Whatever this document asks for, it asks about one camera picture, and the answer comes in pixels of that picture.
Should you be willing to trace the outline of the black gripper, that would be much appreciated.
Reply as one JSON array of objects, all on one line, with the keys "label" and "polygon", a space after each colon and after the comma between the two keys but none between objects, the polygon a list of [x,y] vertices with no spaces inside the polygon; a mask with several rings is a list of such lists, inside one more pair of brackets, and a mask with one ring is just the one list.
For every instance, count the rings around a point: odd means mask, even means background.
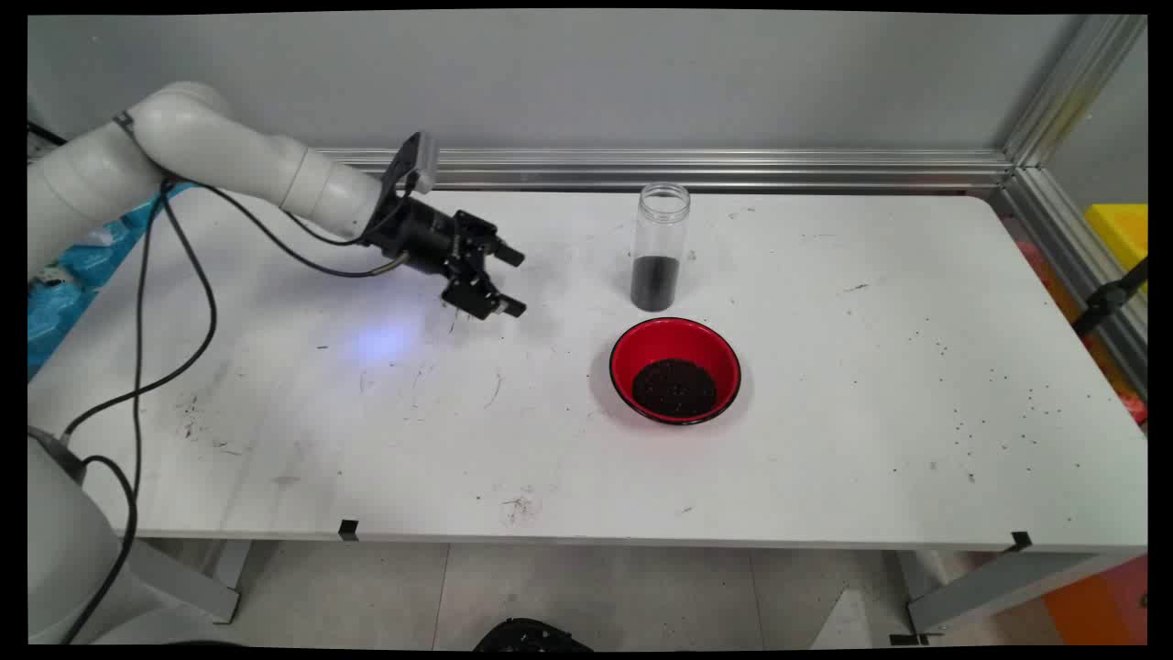
[{"label": "black gripper", "polygon": [[369,217],[362,230],[362,246],[380,250],[387,259],[398,259],[402,267],[415,268],[422,274],[447,279],[443,301],[469,317],[487,319],[493,314],[520,318],[527,305],[499,292],[489,275],[466,260],[449,261],[462,256],[472,259],[474,252],[518,266],[526,260],[523,252],[508,246],[499,236],[499,226],[477,215],[456,212],[445,215],[423,200],[411,196],[392,195]]}]

